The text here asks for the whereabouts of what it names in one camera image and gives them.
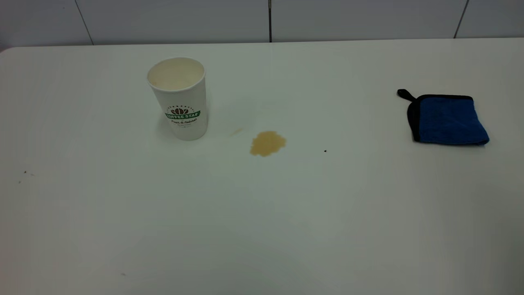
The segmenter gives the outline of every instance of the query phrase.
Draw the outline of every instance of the liquid puddle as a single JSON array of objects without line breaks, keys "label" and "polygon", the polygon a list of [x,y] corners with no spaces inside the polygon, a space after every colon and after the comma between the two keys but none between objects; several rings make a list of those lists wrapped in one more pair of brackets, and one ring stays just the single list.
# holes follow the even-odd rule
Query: liquid puddle
[{"label": "liquid puddle", "polygon": [[275,131],[261,132],[257,138],[253,139],[250,154],[253,156],[261,155],[267,157],[276,153],[286,146],[286,139],[278,135]]}]

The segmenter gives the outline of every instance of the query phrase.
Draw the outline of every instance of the blue towel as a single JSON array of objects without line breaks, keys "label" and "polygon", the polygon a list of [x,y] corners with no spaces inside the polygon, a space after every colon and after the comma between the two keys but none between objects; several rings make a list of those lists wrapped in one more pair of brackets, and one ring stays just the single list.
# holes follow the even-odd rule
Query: blue towel
[{"label": "blue towel", "polygon": [[477,145],[489,141],[475,112],[473,98],[438,94],[415,98],[406,89],[399,89],[397,94],[412,102],[408,122],[415,141]]}]

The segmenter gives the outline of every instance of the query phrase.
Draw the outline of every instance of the tile grout line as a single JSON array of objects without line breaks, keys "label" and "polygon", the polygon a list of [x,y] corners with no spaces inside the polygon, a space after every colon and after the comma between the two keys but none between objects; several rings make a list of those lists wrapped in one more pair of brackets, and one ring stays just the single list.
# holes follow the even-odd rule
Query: tile grout line
[{"label": "tile grout line", "polygon": [[78,7],[77,0],[74,0],[74,3],[77,5],[77,9],[78,9],[78,12],[80,13],[80,17],[82,18],[82,22],[84,22],[84,27],[88,33],[89,40],[91,40],[91,45],[95,45],[95,43],[93,42],[93,38],[91,38],[91,34],[89,34],[88,26],[85,24],[84,16],[82,15],[82,12],[80,11],[80,7]]},{"label": "tile grout line", "polygon": [[269,42],[273,42],[273,36],[271,34],[271,0],[268,0],[268,8],[269,8]]},{"label": "tile grout line", "polygon": [[464,10],[462,11],[462,15],[460,16],[460,20],[458,21],[457,30],[455,31],[455,35],[453,36],[453,39],[457,37],[457,33],[459,32],[460,24],[462,23],[462,18],[464,18],[464,14],[466,13],[466,8],[470,0],[466,1],[466,5],[464,5]]}]

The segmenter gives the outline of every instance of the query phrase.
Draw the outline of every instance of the white wall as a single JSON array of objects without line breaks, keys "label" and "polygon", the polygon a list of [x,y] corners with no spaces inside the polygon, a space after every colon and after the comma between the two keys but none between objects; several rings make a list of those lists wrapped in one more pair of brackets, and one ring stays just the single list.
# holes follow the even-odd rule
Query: white wall
[{"label": "white wall", "polygon": [[524,37],[523,0],[470,0],[457,38]]},{"label": "white wall", "polygon": [[453,38],[466,0],[272,0],[273,41]]},{"label": "white wall", "polygon": [[95,45],[268,42],[267,0],[78,0]]},{"label": "white wall", "polygon": [[91,44],[74,0],[2,0],[0,7],[0,50]]}]

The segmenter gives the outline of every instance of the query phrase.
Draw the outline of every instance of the paper cup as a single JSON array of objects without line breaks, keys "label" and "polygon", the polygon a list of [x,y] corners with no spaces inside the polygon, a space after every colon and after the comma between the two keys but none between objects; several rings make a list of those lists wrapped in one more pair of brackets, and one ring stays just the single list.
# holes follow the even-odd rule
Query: paper cup
[{"label": "paper cup", "polygon": [[205,103],[205,68],[195,59],[175,57],[154,65],[147,73],[164,116],[174,135],[195,140],[208,128]]}]

